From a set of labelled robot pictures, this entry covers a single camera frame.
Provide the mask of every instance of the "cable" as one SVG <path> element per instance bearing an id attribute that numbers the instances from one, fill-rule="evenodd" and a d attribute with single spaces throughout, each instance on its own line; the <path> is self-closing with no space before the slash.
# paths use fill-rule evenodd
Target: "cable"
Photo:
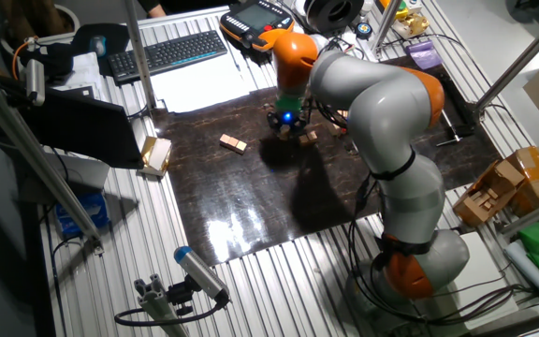
<path id="1" fill-rule="evenodd" d="M 204 313 L 204 314 L 194 315 L 192 317 L 186 317 L 186 318 L 158 320 L 154 322 L 140 322 L 140 321 L 129 321 L 129 320 L 121 319 L 121 317 L 124 317 L 126 315 L 132 315 L 132 314 L 145 312 L 144 309 L 138 308 L 138 309 L 126 310 L 125 312 L 119 313 L 115 317 L 113 317 L 113 319 L 116 321 L 116 323 L 127 326 L 127 327 L 160 327 L 160 326 L 165 326 L 165 325 L 176 325 L 176 324 L 194 322 L 199 319 L 203 319 L 205 317 L 209 317 L 215 314 L 215 312 L 222 309 L 222 307 L 223 305 L 218 302 L 217 304 L 215 304 L 213 308 L 211 308 L 211 310 L 209 310 L 207 313 Z"/>
<path id="2" fill-rule="evenodd" d="M 66 183 L 69 183 L 70 182 L 70 177 L 69 177 L 69 175 L 67 173 L 66 163 L 64 163 L 64 160 L 62 159 L 62 156 L 60 156 L 60 154 L 57 153 L 57 150 L 55 150 L 55 148 L 51 147 L 51 150 L 57 156 L 57 159 L 60 160 L 60 163 L 62 163 L 62 166 L 64 167 L 64 172 L 66 173 Z"/>
<path id="3" fill-rule="evenodd" d="M 11 89 L 5 87 L 2 84 L 0 84 L 0 89 L 3 90 L 4 92 L 8 93 L 9 95 L 14 95 L 17 98 L 19 98 L 20 100 L 23 100 L 23 101 L 26 101 L 26 102 L 29 102 L 29 103 L 32 104 L 32 101 L 30 100 L 30 98 L 28 98 L 25 94 L 20 94 L 20 93 L 14 91 L 14 90 L 11 90 Z"/>
<path id="4" fill-rule="evenodd" d="M 14 80 L 18 80 L 18 74 L 17 74 L 17 70 L 16 70 L 16 64 L 17 64 L 17 60 L 18 60 L 18 54 L 20 53 L 20 51 L 24 48 L 26 48 L 28 46 L 28 42 L 24 42 L 21 44 L 20 47 L 18 47 L 18 49 L 16 50 L 16 52 L 14 52 L 14 58 L 12 59 L 12 62 L 11 62 L 11 74 L 14 76 Z"/>
<path id="5" fill-rule="evenodd" d="M 41 216 L 41 218 L 38 219 L 38 222 L 37 222 L 38 224 L 42 223 L 43 220 L 45 220 L 45 218 L 47 217 L 47 215 L 49 215 L 49 212 L 51 212 L 51 210 L 53 209 L 54 206 L 55 206 L 55 204 L 52 204 L 52 205 L 50 205 L 49 207 L 46 207 L 46 208 L 45 208 L 45 211 L 44 211 L 44 213 L 43 213 L 43 216 Z"/>
<path id="6" fill-rule="evenodd" d="M 465 286 L 464 288 L 461 288 L 461 289 L 458 289 L 458 290 L 455 290 L 455 291 L 450 291 L 450 292 L 446 292 L 446 293 L 442 293 L 442 294 L 437 294 L 437 295 L 432 295 L 432 297 L 441 297 L 441 296 L 446 296 L 446 295 L 452 295 L 452 294 L 457 294 L 461 291 L 465 291 L 467 289 L 471 289 L 473 287 L 476 287 L 476 286 L 483 286 L 483 285 L 488 285 L 488 284 L 491 284 L 491 283 L 494 283 L 496 281 L 500 281 L 502 280 L 504 277 L 506 277 L 506 274 L 504 273 L 504 270 L 506 270 L 507 268 L 509 268 L 511 266 L 511 263 L 509 263 L 508 265 L 506 265 L 506 267 L 502 268 L 499 273 L 502 274 L 501 277 L 497 278 L 497 279 L 494 279 L 494 280 L 491 280 L 491 281 L 486 281 L 486 282 L 482 282 L 482 283 L 478 283 L 478 284 L 475 284 L 475 285 L 472 285 L 472 286 Z"/>
<path id="7" fill-rule="evenodd" d="M 62 242 L 60 242 L 58 245 L 56 245 L 55 249 L 53 249 L 53 253 L 51 253 L 51 259 L 53 259 L 55 257 L 55 252 L 57 252 L 58 249 L 62 248 L 62 246 L 67 244 L 67 243 L 74 243 L 74 244 L 77 244 L 79 246 L 82 246 L 82 244 L 80 244 L 79 242 L 69 242 L 70 240 L 80 238 L 81 236 L 82 236 L 82 234 L 79 234 L 79 235 L 73 236 L 71 238 L 67 238 L 67 239 L 63 240 Z"/>
<path id="8" fill-rule="evenodd" d="M 145 106 L 143 109 L 141 109 L 139 112 L 135 112 L 131 115 L 127 115 L 126 118 L 127 119 L 131 119 L 131 118 L 135 118 L 135 117 L 139 117 L 140 114 L 142 114 L 143 112 L 145 112 L 147 110 L 147 106 Z"/>
<path id="9" fill-rule="evenodd" d="M 362 190 L 363 186 L 367 187 L 367 184 L 369 184 L 369 178 L 363 182 L 361 187 L 359 188 L 359 191 Z M 373 186 L 370 189 L 370 192 L 373 190 L 373 188 L 376 186 L 376 182 L 374 182 Z M 357 201 L 357 205 L 362 206 L 362 202 Z M 349 245 L 349 262 L 351 264 L 351 271 L 358 271 L 358 267 L 356 267 L 355 263 L 353 262 L 353 257 L 355 258 L 355 262 L 357 265 L 359 265 L 359 257 L 357 250 L 355 249 L 355 230 L 357 228 L 357 215 L 360 212 L 360 209 L 356 207 L 354 220 L 351 222 L 351 226 L 349 227 L 349 235 L 348 235 L 348 245 Z M 512 285 L 512 286 L 506 286 L 500 289 L 493 290 L 489 292 L 488 294 L 482 296 L 481 298 L 473 301 L 472 303 L 469 303 L 461 308 L 458 308 L 458 310 L 448 314 L 444 315 L 442 317 L 434 318 L 434 319 L 426 319 L 425 317 L 422 317 L 421 315 L 415 316 L 415 315 L 409 315 L 403 312 L 400 312 L 394 308 L 392 308 L 382 297 L 379 295 L 379 293 L 375 292 L 375 289 L 377 288 L 375 286 L 374 278 L 373 278 L 373 270 L 374 270 L 374 262 L 375 259 L 371 262 L 370 265 L 370 280 L 371 280 L 371 286 L 367 284 L 367 281 L 363 277 L 363 273 L 359 272 L 358 276 L 354 275 L 355 282 L 357 283 L 357 288 L 360 289 L 361 293 L 377 308 L 386 311 L 387 313 L 397 316 L 401 319 L 415 322 L 415 323 L 422 323 L 427 325 L 435 325 L 435 326 L 448 326 L 448 325 L 455 325 L 459 323 L 466 322 L 468 320 L 474 319 L 480 315 L 483 315 L 487 313 L 490 310 L 493 310 L 497 308 L 498 306 L 504 304 L 508 300 L 510 300 L 513 297 L 513 294 L 516 291 L 529 291 L 529 289 L 526 289 L 524 286 L 521 285 Z M 359 281 L 357 278 L 361 279 L 361 282 L 365 286 L 365 289 L 367 289 L 371 296 L 367 294 L 365 289 L 360 286 Z M 451 318 L 453 315 L 459 315 L 461 312 L 469 310 L 470 308 L 474 308 L 472 311 L 470 311 L 468 314 L 463 315 L 461 317 L 457 318 Z"/>

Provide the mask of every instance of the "wooden block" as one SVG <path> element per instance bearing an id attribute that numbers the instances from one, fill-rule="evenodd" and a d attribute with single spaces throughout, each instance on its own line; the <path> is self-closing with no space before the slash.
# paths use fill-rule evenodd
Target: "wooden block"
<path id="1" fill-rule="evenodd" d="M 475 203 L 482 206 L 488 199 L 490 199 L 490 195 L 488 193 L 482 193 L 482 197 L 478 198 Z"/>
<path id="2" fill-rule="evenodd" d="M 230 139 L 231 137 L 229 135 L 222 135 L 222 137 L 220 137 L 220 144 L 228 144 Z"/>
<path id="3" fill-rule="evenodd" d="M 228 135 L 222 135 L 220 138 L 220 145 L 234 151 L 237 154 L 244 154 L 244 149 L 247 147 L 247 143 L 244 141 L 240 141 Z"/>
<path id="4" fill-rule="evenodd" d="M 494 190 L 491 189 L 491 188 L 488 189 L 488 194 L 489 194 L 492 198 L 495 198 L 495 199 L 498 198 L 498 194 L 496 194 L 496 192 L 494 192 Z"/>
<path id="5" fill-rule="evenodd" d="M 236 147 L 237 145 L 239 145 L 239 140 L 235 138 L 230 138 L 228 144 L 230 144 L 231 147 Z"/>
<path id="6" fill-rule="evenodd" d="M 301 146 L 307 145 L 307 143 L 309 143 L 309 137 L 307 137 L 307 135 L 299 136 L 299 143 Z"/>
<path id="7" fill-rule="evenodd" d="M 329 134 L 332 135 L 333 137 L 340 137 L 342 134 L 341 128 L 330 122 L 328 122 L 328 131 L 329 131 Z"/>
<path id="8" fill-rule="evenodd" d="M 299 136 L 300 146 L 309 146 L 315 144 L 316 142 L 317 135 L 315 134 L 315 131 L 311 131 L 306 135 Z"/>
<path id="9" fill-rule="evenodd" d="M 482 192 L 477 191 L 477 192 L 473 193 L 473 195 L 471 196 L 471 199 L 472 199 L 473 201 L 476 201 L 476 200 L 477 200 L 478 198 L 480 198 L 480 197 L 482 197 Z"/>
<path id="10" fill-rule="evenodd" d="M 247 143 L 239 140 L 239 143 L 236 145 L 236 148 L 234 149 L 234 151 L 238 154 L 244 154 L 244 149 L 246 148 L 247 148 Z"/>
<path id="11" fill-rule="evenodd" d="M 307 133 L 307 138 L 308 138 L 309 141 L 312 142 L 312 143 L 316 143 L 316 142 L 317 142 L 317 134 L 315 134 L 315 131 L 308 132 L 308 133 Z"/>

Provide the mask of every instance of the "wire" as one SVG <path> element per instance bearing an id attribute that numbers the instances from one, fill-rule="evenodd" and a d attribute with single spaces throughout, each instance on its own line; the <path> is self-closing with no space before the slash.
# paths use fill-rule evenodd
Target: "wire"
<path id="1" fill-rule="evenodd" d="M 207 313 L 200 314 L 200 315 L 194 315 L 192 317 L 186 317 L 186 318 L 177 318 L 177 319 L 170 319 L 170 320 L 158 320 L 154 322 L 141 322 L 141 321 L 131 321 L 131 320 L 125 320 L 121 319 L 121 317 L 124 317 L 126 315 L 132 315 L 137 313 L 144 313 L 144 309 L 138 308 L 138 309 L 131 309 L 126 310 L 125 312 L 117 314 L 113 319 L 116 321 L 116 323 L 120 325 L 124 325 L 127 327 L 160 327 L 160 326 L 166 326 L 166 325 L 176 325 L 176 324 L 183 324 L 183 323 L 189 323 L 194 322 L 199 319 L 203 319 L 205 317 L 209 317 L 218 310 L 220 310 L 223 307 L 220 303 L 215 304 L 211 310 L 209 310 Z"/>
<path id="2" fill-rule="evenodd" d="M 145 112 L 145 111 L 147 110 L 147 108 L 148 108 L 148 107 L 145 106 L 145 107 L 144 107 L 143 109 L 141 109 L 139 112 L 135 112 L 135 113 L 133 113 L 133 114 L 131 114 L 131 115 L 127 115 L 126 118 L 131 119 L 131 118 L 139 117 L 140 114 L 142 114 L 143 112 Z"/>
<path id="3" fill-rule="evenodd" d="M 376 186 L 376 183 L 377 182 L 374 182 L 371 189 L 370 189 L 370 192 L 374 189 L 374 187 Z M 370 194 L 370 192 L 365 195 L 364 197 L 367 198 Z M 349 250 L 349 262 L 350 262 L 350 265 L 351 265 L 351 271 L 357 271 L 357 275 L 353 274 L 354 275 L 354 279 L 355 279 L 355 282 L 357 284 L 357 288 L 360 289 L 361 293 L 365 296 L 365 298 L 367 300 L 369 300 L 373 305 L 375 305 L 377 308 L 383 310 L 383 311 L 386 311 L 387 313 L 391 314 L 391 315 L 394 315 L 394 316 L 397 316 L 401 319 L 404 319 L 406 321 L 410 321 L 410 322 L 415 322 L 415 323 L 422 323 L 422 324 L 426 324 L 426 325 L 434 325 L 434 326 L 449 326 L 449 325 L 456 325 L 456 324 L 459 324 L 459 323 L 463 323 L 463 322 L 466 322 L 468 320 L 471 320 L 471 319 L 474 319 L 480 315 L 483 315 L 497 307 L 499 307 L 500 305 L 503 305 L 505 302 L 507 302 L 508 300 L 510 300 L 512 297 L 513 297 L 513 294 L 516 292 L 516 291 L 526 291 L 526 292 L 529 292 L 530 290 L 525 288 L 524 286 L 522 285 L 511 285 L 511 286 L 505 286 L 503 288 L 500 288 L 500 289 L 496 289 L 496 290 L 493 290 L 491 292 L 489 292 L 488 294 L 482 296 L 481 298 L 461 307 L 461 308 L 458 308 L 458 310 L 448 314 L 448 315 L 444 315 L 442 317 L 438 317 L 438 318 L 434 318 L 434 319 L 427 319 L 423 316 L 421 316 L 420 314 L 418 315 L 409 315 L 409 314 L 406 314 L 406 313 L 403 313 L 401 311 L 398 311 L 396 309 L 394 309 L 393 307 L 391 307 L 380 295 L 378 292 L 376 292 L 375 290 L 377 289 L 377 287 L 375 286 L 375 282 L 374 282 L 374 277 L 373 277 L 373 271 L 374 271 L 374 263 L 375 263 L 375 259 L 371 262 L 371 265 L 370 265 L 370 281 L 371 281 L 371 286 L 368 285 L 367 281 L 365 280 L 365 277 L 363 276 L 363 273 L 360 272 L 360 270 L 358 269 L 358 267 L 356 267 L 356 264 L 357 266 L 359 265 L 359 256 L 358 256 L 358 253 L 357 253 L 357 250 L 356 250 L 356 247 L 355 247 L 355 230 L 357 229 L 357 215 L 358 213 L 360 212 L 360 209 L 356 207 L 356 211 L 355 211 L 355 216 L 354 216 L 354 219 L 353 221 L 351 222 L 351 226 L 349 227 L 349 233 L 348 233 L 348 250 Z M 357 278 L 360 278 L 361 279 L 361 282 L 363 283 L 365 289 L 363 286 L 360 286 L 359 284 L 359 281 Z M 466 315 L 462 315 L 460 317 L 455 317 L 455 318 L 451 318 L 452 316 L 454 315 L 460 315 L 461 312 L 463 311 L 467 311 L 469 310 L 470 308 L 474 308 L 472 309 L 468 314 Z"/>
<path id="4" fill-rule="evenodd" d="M 66 167 L 66 163 L 64 163 L 64 159 L 62 159 L 62 156 L 60 156 L 60 154 L 57 153 L 57 150 L 55 150 L 55 148 L 51 147 L 51 150 L 57 156 L 57 159 L 60 160 L 60 163 L 62 163 L 62 166 L 64 167 L 64 172 L 66 173 L 66 183 L 69 183 L 70 182 L 70 177 L 69 177 L 69 175 L 67 173 L 67 167 Z"/>
<path id="5" fill-rule="evenodd" d="M 507 268 L 511 267 L 511 263 L 509 263 L 508 265 L 506 265 L 506 267 L 502 268 L 499 273 L 502 274 L 501 277 L 497 278 L 497 279 L 494 279 L 494 280 L 491 280 L 491 281 L 486 281 L 486 282 L 482 282 L 482 283 L 478 283 L 478 284 L 475 284 L 475 285 L 472 285 L 472 286 L 465 286 L 464 288 L 461 288 L 461 289 L 458 289 L 458 290 L 455 290 L 455 291 L 449 291 L 449 292 L 445 292 L 445 293 L 442 293 L 442 294 L 437 294 L 437 295 L 432 295 L 432 297 L 441 297 L 441 296 L 446 296 L 446 295 L 452 295 L 452 294 L 457 294 L 461 291 L 465 291 L 467 289 L 471 289 L 473 287 L 476 287 L 476 286 L 483 286 L 483 285 L 488 285 L 488 284 L 491 284 L 491 283 L 494 283 L 494 282 L 497 282 L 497 281 L 500 281 L 502 280 L 504 277 L 506 277 L 506 274 L 504 273 L 504 270 L 506 270 Z"/>
<path id="6" fill-rule="evenodd" d="M 6 86 L 2 85 L 1 83 L 0 83 L 0 89 L 3 90 L 4 92 L 8 93 L 9 95 L 14 95 L 14 96 L 18 97 L 20 100 L 23 100 L 23 101 L 26 101 L 26 102 L 29 102 L 29 103 L 32 104 L 32 101 L 26 95 L 20 94 L 20 93 L 14 91 L 14 90 L 11 90 L 11 89 L 7 88 Z"/>
<path id="7" fill-rule="evenodd" d="M 404 42 L 409 42 L 409 40 L 411 39 L 419 39 L 419 38 L 422 38 L 422 37 L 436 37 L 436 38 L 443 38 L 443 39 L 446 39 L 448 41 L 451 41 L 451 42 L 454 42 L 454 43 L 457 43 L 458 45 L 460 45 L 463 50 L 469 55 L 469 53 L 467 52 L 467 49 L 465 48 L 465 46 L 463 46 L 462 43 L 460 43 L 458 40 L 454 39 L 453 37 L 448 37 L 444 34 L 421 34 L 421 35 L 418 35 L 416 37 L 409 37 L 409 38 L 397 38 L 396 40 L 394 41 L 390 41 L 388 43 L 385 43 L 382 45 L 382 47 L 380 47 L 381 50 L 383 50 L 384 48 L 386 47 L 389 47 L 389 46 L 392 46 L 393 44 L 396 44 L 396 43 L 401 43 L 403 44 Z"/>
<path id="8" fill-rule="evenodd" d="M 17 70 L 16 70 L 16 64 L 17 64 L 17 60 L 18 60 L 18 54 L 20 53 L 20 51 L 24 48 L 26 48 L 28 46 L 28 42 L 24 42 L 21 44 L 20 47 L 18 47 L 18 49 L 16 50 L 16 52 L 14 52 L 14 58 L 12 59 L 12 62 L 11 62 L 11 74 L 14 76 L 14 80 L 18 80 L 18 74 L 17 74 Z"/>
<path id="9" fill-rule="evenodd" d="M 82 246 L 82 244 L 80 244 L 79 242 L 69 242 L 70 240 L 80 238 L 81 236 L 82 236 L 82 234 L 79 234 L 79 235 L 73 236 L 71 238 L 67 238 L 67 239 L 63 240 L 62 242 L 60 242 L 58 245 L 55 246 L 55 249 L 53 249 L 53 253 L 51 253 L 51 258 L 54 258 L 55 257 L 55 252 L 57 252 L 57 250 L 62 248 L 62 246 L 65 245 L 65 244 L 74 243 L 74 244 L 77 244 L 79 246 Z"/>
<path id="10" fill-rule="evenodd" d="M 41 218 L 38 219 L 38 222 L 37 222 L 38 224 L 42 223 L 43 220 L 45 220 L 45 218 L 49 215 L 49 212 L 51 212 L 51 210 L 53 209 L 54 206 L 55 206 L 55 203 L 53 203 L 52 205 L 45 208 L 43 216 L 41 216 Z"/>

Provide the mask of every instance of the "power cord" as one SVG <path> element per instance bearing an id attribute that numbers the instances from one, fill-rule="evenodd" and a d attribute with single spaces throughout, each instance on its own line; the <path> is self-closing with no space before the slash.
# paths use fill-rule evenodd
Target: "power cord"
<path id="1" fill-rule="evenodd" d="M 500 281 L 502 280 L 504 277 L 506 277 L 506 273 L 504 272 L 507 268 L 511 267 L 512 263 L 509 263 L 506 265 L 506 267 L 502 268 L 501 270 L 499 270 L 499 273 L 501 274 L 501 277 L 499 278 L 496 278 L 494 280 L 490 280 L 490 281 L 486 281 L 486 282 L 482 282 L 482 283 L 478 283 L 478 284 L 475 284 L 475 285 L 472 285 L 472 286 L 465 286 L 464 288 L 461 288 L 461 289 L 457 289 L 455 291 L 449 291 L 449 292 L 445 292 L 445 293 L 442 293 L 442 294 L 437 294 L 437 295 L 432 295 L 433 298 L 435 297 L 441 297 L 441 296 L 447 296 L 447 295 L 452 295 L 452 294 L 457 294 L 461 291 L 465 291 L 467 289 L 471 289 L 473 287 L 476 287 L 476 286 L 483 286 L 483 285 L 489 285 L 491 283 L 494 283 L 494 282 L 497 282 L 497 281 Z"/>
<path id="2" fill-rule="evenodd" d="M 138 314 L 138 313 L 144 313 L 144 309 L 138 308 L 138 309 L 130 309 L 126 310 L 124 312 L 121 312 L 117 314 L 113 319 L 116 321 L 116 323 L 127 326 L 127 327 L 161 327 L 166 325 L 177 325 L 177 324 L 183 324 L 183 323 L 190 323 L 195 322 L 199 319 L 203 319 L 205 317 L 209 317 L 218 310 L 224 308 L 226 305 L 222 304 L 221 302 L 218 302 L 215 304 L 213 308 L 211 308 L 207 313 L 200 314 L 200 315 L 194 315 L 192 317 L 186 317 L 186 318 L 177 318 L 177 319 L 169 319 L 169 320 L 158 320 L 154 322 L 136 322 L 136 321 L 129 321 L 125 319 L 121 319 L 121 317 L 132 315 L 132 314 Z"/>
<path id="3" fill-rule="evenodd" d="M 427 319 L 425 317 L 422 317 L 420 315 L 409 315 L 403 312 L 400 312 L 393 307 L 391 307 L 380 295 L 379 293 L 375 292 L 375 282 L 373 278 L 373 271 L 374 271 L 374 262 L 375 259 L 371 262 L 370 265 L 370 281 L 371 286 L 368 285 L 367 281 L 365 280 L 365 277 L 363 276 L 363 273 L 358 271 L 358 265 L 360 264 L 359 256 L 355 247 L 355 230 L 358 230 L 357 228 L 357 216 L 358 213 L 362 210 L 362 208 L 365 206 L 365 203 L 367 202 L 367 197 L 373 190 L 373 188 L 376 186 L 377 182 L 374 182 L 371 186 L 370 192 L 365 193 L 365 190 L 367 190 L 367 187 L 369 186 L 369 180 L 370 176 L 363 182 L 363 184 L 359 187 L 359 190 L 357 191 L 357 205 L 356 205 L 356 211 L 354 220 L 351 222 L 351 226 L 349 227 L 349 235 L 348 235 L 348 249 L 349 249 L 349 262 L 351 264 L 351 271 L 353 272 L 355 282 L 357 284 L 357 288 L 361 291 L 363 296 L 371 302 L 373 305 L 375 305 L 377 308 L 391 314 L 394 316 L 397 316 L 403 320 L 415 322 L 415 323 L 421 323 L 426 325 L 434 325 L 434 326 L 449 326 L 449 325 L 456 325 L 459 323 L 464 323 L 466 321 L 469 321 L 471 319 L 474 319 L 480 315 L 483 315 L 500 305 L 503 305 L 505 302 L 510 300 L 513 297 L 513 294 L 516 291 L 530 291 L 529 289 L 526 289 L 524 286 L 521 285 L 512 285 L 512 286 L 506 286 L 501 289 L 497 289 L 494 291 L 489 292 L 488 294 L 482 296 L 481 298 L 473 301 L 472 303 L 469 303 L 462 308 L 459 308 L 458 310 L 448 314 L 444 315 L 442 317 L 434 318 L 434 319 Z M 359 200 L 359 196 L 363 196 L 365 199 Z M 368 295 L 368 293 L 365 291 L 363 286 L 359 284 L 359 281 L 357 278 L 361 279 L 361 282 L 365 286 L 365 289 L 367 289 L 371 296 Z M 463 315 L 461 317 L 457 318 L 451 318 L 454 315 L 459 315 L 461 312 L 466 311 L 470 308 L 475 307 L 477 308 L 473 309 L 471 312 L 469 312 L 466 315 Z"/>
<path id="4" fill-rule="evenodd" d="M 141 109 L 139 112 L 135 112 L 131 115 L 127 115 L 126 118 L 127 119 L 131 119 L 131 118 L 135 118 L 135 117 L 139 117 L 141 114 L 143 114 L 145 111 L 147 111 L 147 106 L 145 106 L 143 109 Z"/>
<path id="5" fill-rule="evenodd" d="M 21 94 L 21 93 L 19 93 L 17 91 L 11 90 L 11 89 L 7 88 L 6 86 L 4 86 L 2 84 L 0 84 L 0 89 L 3 90 L 4 92 L 6 92 L 8 95 L 16 96 L 16 98 L 18 98 L 18 99 L 20 99 L 22 101 L 25 101 L 25 102 L 30 103 L 30 104 L 33 103 L 33 101 L 30 98 L 28 98 L 25 94 Z"/>
<path id="6" fill-rule="evenodd" d="M 57 156 L 57 159 L 59 159 L 60 163 L 62 163 L 62 166 L 64 167 L 64 173 L 66 174 L 66 183 L 69 183 L 70 182 L 70 176 L 67 172 L 67 167 L 66 167 L 66 163 L 64 162 L 64 159 L 62 159 L 62 156 L 60 156 L 60 154 L 57 153 L 57 150 L 55 150 L 55 148 L 51 147 L 51 150 L 53 151 L 53 153 L 55 154 L 55 156 Z"/>
<path id="7" fill-rule="evenodd" d="M 62 246 L 64 245 L 68 245 L 68 244 L 77 244 L 79 245 L 80 247 L 82 247 L 82 244 L 80 244 L 79 242 L 71 242 L 70 240 L 73 240 L 73 239 L 76 239 L 76 238 L 80 238 L 82 237 L 82 234 L 79 234 L 77 236 L 73 236 L 71 238 L 67 238 L 65 240 L 63 240 L 62 242 L 60 242 L 58 245 L 55 246 L 55 249 L 53 249 L 53 253 L 51 253 L 51 258 L 54 258 L 55 257 L 55 253 L 58 251 L 58 249 L 62 248 Z"/>

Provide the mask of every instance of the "computer keyboard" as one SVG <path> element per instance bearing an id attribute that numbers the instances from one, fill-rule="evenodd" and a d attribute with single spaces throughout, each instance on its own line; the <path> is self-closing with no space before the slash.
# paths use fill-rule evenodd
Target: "computer keyboard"
<path id="1" fill-rule="evenodd" d="M 209 60 L 227 53 L 226 46 L 216 31 L 174 38 L 145 47 L 147 65 L 151 75 Z M 137 61 L 133 51 L 109 56 L 109 64 L 116 85 L 139 79 Z"/>

